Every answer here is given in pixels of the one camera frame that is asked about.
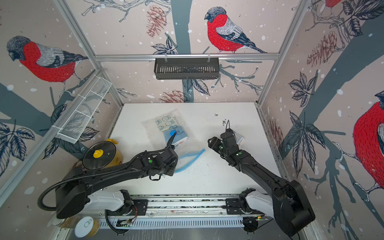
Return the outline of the grey patterned towel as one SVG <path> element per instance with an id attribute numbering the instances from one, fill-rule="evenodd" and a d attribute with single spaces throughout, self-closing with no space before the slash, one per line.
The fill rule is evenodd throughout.
<path id="1" fill-rule="evenodd" d="M 234 135 L 236 138 L 237 145 L 240 145 L 242 143 L 242 141 L 245 139 L 244 136 L 242 136 L 241 134 L 239 134 L 237 132 L 234 132 Z"/>

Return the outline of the clear vacuum bag blue zipper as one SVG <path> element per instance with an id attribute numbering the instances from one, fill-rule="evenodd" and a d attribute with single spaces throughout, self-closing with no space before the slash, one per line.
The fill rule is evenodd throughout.
<path id="1" fill-rule="evenodd" d="M 193 129 L 191 125 L 189 125 L 186 122 L 186 118 L 184 118 L 184 116 L 181 114 L 181 112 L 178 109 L 168 111 L 159 116 L 156 116 L 154 118 L 151 118 L 142 122 L 142 126 L 145 129 L 147 137 L 149 138 L 150 143 L 153 145 L 155 149 L 162 149 L 166 147 L 168 143 L 171 143 L 172 145 L 173 138 L 175 135 L 173 135 L 172 138 L 168 142 L 166 142 L 163 132 L 158 130 L 155 124 L 155 118 L 165 115 L 167 113 L 175 113 L 179 123 L 178 126 L 183 127 L 188 136 L 188 139 L 186 141 L 182 142 L 178 146 L 175 146 L 175 152 L 179 156 L 179 160 L 178 160 L 175 172 L 181 173 L 187 170 L 199 158 L 201 158 L 201 156 L 206 151 L 206 149 L 203 146 L 202 141 L 196 138 L 196 134 L 193 133 Z"/>

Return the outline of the cream towel blue bunny print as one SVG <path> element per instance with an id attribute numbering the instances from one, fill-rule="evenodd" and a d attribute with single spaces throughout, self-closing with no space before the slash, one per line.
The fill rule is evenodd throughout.
<path id="1" fill-rule="evenodd" d="M 160 130 L 161 132 L 174 129 L 179 125 L 175 113 L 167 113 L 165 115 L 155 118 L 155 124 L 158 130 Z"/>

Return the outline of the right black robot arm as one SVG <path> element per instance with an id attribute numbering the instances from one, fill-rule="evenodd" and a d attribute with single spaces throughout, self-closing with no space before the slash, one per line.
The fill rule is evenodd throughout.
<path id="1" fill-rule="evenodd" d="M 208 146 L 226 160 L 229 166 L 249 176 L 266 192 L 263 195 L 255 189 L 243 191 L 239 201 L 244 212 L 257 210 L 272 217 L 289 237 L 316 219 L 302 185 L 275 175 L 250 153 L 241 150 L 232 129 L 227 129 L 220 138 L 208 139 Z"/>

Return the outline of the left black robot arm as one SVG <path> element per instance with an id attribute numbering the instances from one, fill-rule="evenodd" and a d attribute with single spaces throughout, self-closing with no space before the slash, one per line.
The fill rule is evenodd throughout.
<path id="1" fill-rule="evenodd" d="M 143 152 L 129 163 L 95 171 L 84 171 L 77 167 L 64 178 L 56 188 L 56 213 L 65 219 L 80 213 L 91 200 L 89 195 L 108 186 L 155 175 L 174 174 L 178 162 L 175 147 L 171 145 L 163 152 Z"/>

